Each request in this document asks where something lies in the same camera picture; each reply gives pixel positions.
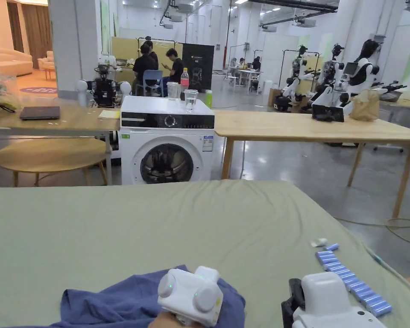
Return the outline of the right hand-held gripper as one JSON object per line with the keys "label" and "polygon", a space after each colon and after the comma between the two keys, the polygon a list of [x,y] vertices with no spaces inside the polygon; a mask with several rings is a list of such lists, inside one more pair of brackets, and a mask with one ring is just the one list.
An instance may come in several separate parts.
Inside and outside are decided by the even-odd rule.
{"label": "right hand-held gripper", "polygon": [[281,303],[284,328],[384,328],[373,314],[351,305],[344,281],[333,272],[289,280]]}

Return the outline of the person's left hand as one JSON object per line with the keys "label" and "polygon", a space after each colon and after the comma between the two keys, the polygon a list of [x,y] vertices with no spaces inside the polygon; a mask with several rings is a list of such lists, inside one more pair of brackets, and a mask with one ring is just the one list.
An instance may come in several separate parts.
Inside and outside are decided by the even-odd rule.
{"label": "person's left hand", "polygon": [[149,323],[148,328],[201,328],[201,325],[184,325],[170,312],[161,312]]}

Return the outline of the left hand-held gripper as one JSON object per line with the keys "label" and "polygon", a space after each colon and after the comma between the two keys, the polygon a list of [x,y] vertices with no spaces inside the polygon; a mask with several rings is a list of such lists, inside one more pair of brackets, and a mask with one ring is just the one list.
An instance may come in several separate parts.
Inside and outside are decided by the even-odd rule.
{"label": "left hand-held gripper", "polygon": [[223,304],[217,270],[199,266],[193,273],[170,269],[158,285],[158,305],[181,324],[216,324]]}

